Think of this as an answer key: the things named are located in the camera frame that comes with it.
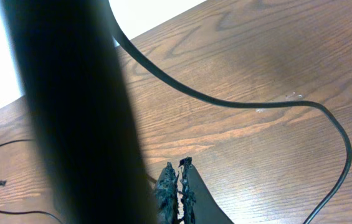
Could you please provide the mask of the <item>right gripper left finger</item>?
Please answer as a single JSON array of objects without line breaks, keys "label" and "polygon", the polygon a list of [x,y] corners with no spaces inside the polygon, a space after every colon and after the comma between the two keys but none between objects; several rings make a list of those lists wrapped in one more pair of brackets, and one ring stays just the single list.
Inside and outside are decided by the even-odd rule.
[{"label": "right gripper left finger", "polygon": [[172,163],[167,162],[155,183],[153,193],[156,199],[156,217],[159,224],[178,222],[178,177]]}]

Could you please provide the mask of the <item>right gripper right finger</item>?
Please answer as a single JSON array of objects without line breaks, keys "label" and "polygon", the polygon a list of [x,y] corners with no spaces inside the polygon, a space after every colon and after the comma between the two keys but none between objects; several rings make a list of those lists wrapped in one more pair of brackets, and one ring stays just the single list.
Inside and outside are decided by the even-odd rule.
[{"label": "right gripper right finger", "polygon": [[215,202],[198,170],[192,164],[192,158],[180,160],[179,166],[182,167],[182,221],[185,224],[233,224],[234,222]]}]

